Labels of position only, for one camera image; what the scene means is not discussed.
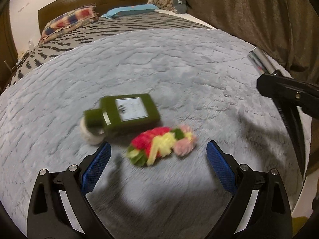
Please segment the black tube with silver cap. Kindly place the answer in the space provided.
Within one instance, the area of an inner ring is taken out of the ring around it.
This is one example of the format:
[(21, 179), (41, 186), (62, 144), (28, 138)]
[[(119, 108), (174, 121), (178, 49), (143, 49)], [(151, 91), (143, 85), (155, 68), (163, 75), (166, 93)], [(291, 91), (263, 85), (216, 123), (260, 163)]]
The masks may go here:
[(248, 53), (248, 59), (260, 75), (270, 74), (280, 77), (283, 76), (281, 71), (276, 69), (266, 57), (266, 54), (256, 46)]

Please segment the green bottle with white label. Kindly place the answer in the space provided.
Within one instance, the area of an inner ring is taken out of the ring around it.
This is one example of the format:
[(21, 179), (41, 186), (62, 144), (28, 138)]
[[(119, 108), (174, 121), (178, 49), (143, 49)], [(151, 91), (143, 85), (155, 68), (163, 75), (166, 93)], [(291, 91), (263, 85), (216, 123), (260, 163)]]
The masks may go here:
[(148, 93), (105, 96), (97, 108), (84, 111), (86, 127), (106, 133), (150, 129), (158, 122), (159, 111)]

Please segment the white tape roll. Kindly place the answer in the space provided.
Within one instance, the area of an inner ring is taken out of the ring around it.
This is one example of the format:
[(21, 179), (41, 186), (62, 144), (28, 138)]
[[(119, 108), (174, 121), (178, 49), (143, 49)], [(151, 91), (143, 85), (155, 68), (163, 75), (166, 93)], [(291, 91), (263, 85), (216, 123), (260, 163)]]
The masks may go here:
[(104, 131), (96, 128), (89, 129), (84, 117), (80, 120), (80, 134), (82, 139), (90, 145), (99, 145), (105, 139)]

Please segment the brown curtain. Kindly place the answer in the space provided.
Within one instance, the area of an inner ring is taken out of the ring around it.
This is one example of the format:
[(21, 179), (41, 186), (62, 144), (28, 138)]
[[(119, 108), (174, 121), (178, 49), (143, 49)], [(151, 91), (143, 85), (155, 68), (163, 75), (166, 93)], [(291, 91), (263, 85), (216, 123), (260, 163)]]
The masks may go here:
[(318, 14), (309, 0), (186, 0), (188, 13), (266, 52), (295, 79), (318, 83)]

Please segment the colourful plush flower toy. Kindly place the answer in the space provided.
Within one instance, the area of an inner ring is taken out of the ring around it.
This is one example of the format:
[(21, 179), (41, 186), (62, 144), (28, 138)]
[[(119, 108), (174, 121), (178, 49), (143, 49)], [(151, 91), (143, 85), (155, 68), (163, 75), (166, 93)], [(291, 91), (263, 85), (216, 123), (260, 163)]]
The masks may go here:
[(174, 153), (178, 157), (188, 155), (196, 146), (197, 136), (191, 127), (156, 127), (132, 139), (126, 157), (133, 165), (152, 166), (157, 159)]

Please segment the dark wooden wardrobe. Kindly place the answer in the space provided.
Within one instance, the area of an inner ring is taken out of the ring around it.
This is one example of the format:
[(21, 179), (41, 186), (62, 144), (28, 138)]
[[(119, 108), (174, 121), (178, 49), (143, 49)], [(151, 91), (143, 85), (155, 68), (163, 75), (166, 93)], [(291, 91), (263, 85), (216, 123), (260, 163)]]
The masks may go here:
[(1, 11), (0, 22), (0, 82), (1, 93), (8, 86), (13, 74), (16, 72), (17, 50), (11, 31), (9, 3)]

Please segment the black striped grey bedspread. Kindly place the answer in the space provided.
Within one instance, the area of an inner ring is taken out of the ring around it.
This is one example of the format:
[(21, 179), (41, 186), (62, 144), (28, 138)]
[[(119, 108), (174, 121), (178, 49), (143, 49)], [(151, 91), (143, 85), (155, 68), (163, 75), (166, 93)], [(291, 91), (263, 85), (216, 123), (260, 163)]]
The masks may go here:
[(89, 23), (45, 44), (36, 46), (15, 65), (16, 72), (9, 79), (6, 88), (16, 84), (30, 71), (60, 54), (103, 37), (127, 31), (175, 28), (213, 29), (214, 27), (190, 14), (176, 14), (163, 10), (110, 19), (101, 17), (96, 22)]

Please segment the plaid red blue pillow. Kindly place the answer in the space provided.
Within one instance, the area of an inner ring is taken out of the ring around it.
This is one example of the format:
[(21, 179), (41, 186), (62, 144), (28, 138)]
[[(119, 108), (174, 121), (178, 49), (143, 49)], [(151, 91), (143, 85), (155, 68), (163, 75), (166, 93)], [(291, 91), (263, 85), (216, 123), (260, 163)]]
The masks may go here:
[(45, 44), (79, 27), (98, 21), (98, 14), (95, 12), (95, 8), (95, 4), (90, 4), (66, 12), (49, 21), (41, 33), (38, 44)]

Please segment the light blue pillow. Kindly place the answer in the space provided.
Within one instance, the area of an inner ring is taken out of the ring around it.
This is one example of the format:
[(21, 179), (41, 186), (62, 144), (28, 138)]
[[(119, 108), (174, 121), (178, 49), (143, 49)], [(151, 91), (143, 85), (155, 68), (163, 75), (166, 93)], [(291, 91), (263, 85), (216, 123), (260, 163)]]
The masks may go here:
[(139, 15), (145, 14), (148, 12), (153, 12), (157, 10), (158, 7), (153, 4), (142, 4), (142, 5), (134, 5), (128, 7), (118, 7), (109, 10), (107, 13), (103, 14), (101, 17), (103, 18), (116, 18), (122, 16), (131, 16), (131, 15)]

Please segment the white wall plug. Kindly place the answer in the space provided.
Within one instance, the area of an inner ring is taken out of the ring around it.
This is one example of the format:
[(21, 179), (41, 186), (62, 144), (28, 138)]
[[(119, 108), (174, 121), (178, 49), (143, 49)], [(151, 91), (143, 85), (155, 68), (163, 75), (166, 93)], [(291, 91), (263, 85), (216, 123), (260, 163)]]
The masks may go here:
[(28, 41), (28, 47), (29, 47), (29, 51), (32, 51), (34, 49), (34, 44), (32, 40)]

